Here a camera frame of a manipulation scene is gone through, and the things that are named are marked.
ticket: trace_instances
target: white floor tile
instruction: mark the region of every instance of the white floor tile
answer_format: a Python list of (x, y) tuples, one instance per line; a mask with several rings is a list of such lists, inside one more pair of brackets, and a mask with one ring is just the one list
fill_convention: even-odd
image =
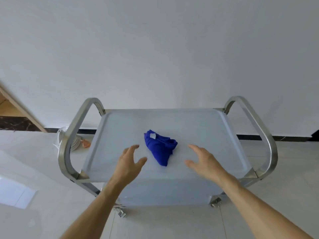
[(226, 239), (219, 209), (209, 206), (140, 207), (115, 215), (110, 239)]
[[(315, 194), (318, 186), (314, 180), (314, 173), (317, 173), (318, 169), (318, 160), (279, 158), (275, 171), (249, 189), (315, 237), (319, 234), (319, 207)], [(253, 238), (233, 204), (223, 204), (221, 212), (227, 239)]]

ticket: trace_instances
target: right hand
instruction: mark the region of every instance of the right hand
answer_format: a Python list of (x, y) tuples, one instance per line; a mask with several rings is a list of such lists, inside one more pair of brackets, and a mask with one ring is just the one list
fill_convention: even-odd
[(223, 180), (227, 177), (228, 173), (216, 160), (216, 158), (208, 152), (205, 148), (200, 148), (196, 145), (189, 144), (198, 156), (198, 163), (192, 160), (185, 160), (184, 163), (187, 167), (193, 169), (198, 175), (215, 182), (220, 187)]

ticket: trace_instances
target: marble baseboard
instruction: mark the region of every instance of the marble baseboard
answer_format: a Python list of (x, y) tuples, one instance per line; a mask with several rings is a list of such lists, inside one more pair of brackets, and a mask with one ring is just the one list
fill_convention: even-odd
[(26, 117), (0, 116), (0, 130), (40, 132), (40, 129)]

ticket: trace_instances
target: metal handle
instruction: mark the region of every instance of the metal handle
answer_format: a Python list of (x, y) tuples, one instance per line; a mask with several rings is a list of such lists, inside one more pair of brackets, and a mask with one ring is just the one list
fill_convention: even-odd
[(70, 180), (77, 180), (79, 173), (73, 168), (70, 160), (70, 148), (91, 105), (94, 104), (100, 115), (105, 114), (104, 107), (98, 98), (87, 98), (82, 104), (60, 143), (58, 161), (61, 172)]
[(270, 173), (272, 173), (277, 166), (277, 161), (278, 161), (277, 145), (271, 133), (269, 132), (268, 128), (265, 126), (263, 121), (260, 119), (260, 117), (257, 115), (255, 110), (252, 108), (252, 106), (244, 97), (242, 96), (231, 97), (227, 101), (224, 107), (224, 112), (228, 114), (234, 102), (239, 103), (239, 105), (241, 106), (245, 114), (247, 115), (248, 119), (250, 120), (254, 128), (259, 133), (261, 139), (263, 140), (265, 145), (268, 147), (267, 149), (268, 160), (259, 169), (255, 171), (259, 179), (264, 178), (268, 176)]

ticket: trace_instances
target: folded blue towel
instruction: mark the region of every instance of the folded blue towel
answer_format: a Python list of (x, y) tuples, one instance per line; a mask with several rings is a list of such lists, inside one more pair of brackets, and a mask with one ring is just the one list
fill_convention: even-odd
[[(150, 137), (150, 134), (156, 134), (155, 139)], [(173, 150), (177, 146), (177, 142), (169, 137), (163, 137), (158, 135), (152, 130), (144, 133), (145, 144), (148, 149), (152, 152), (154, 158), (162, 166), (167, 166), (169, 156), (173, 154)]]

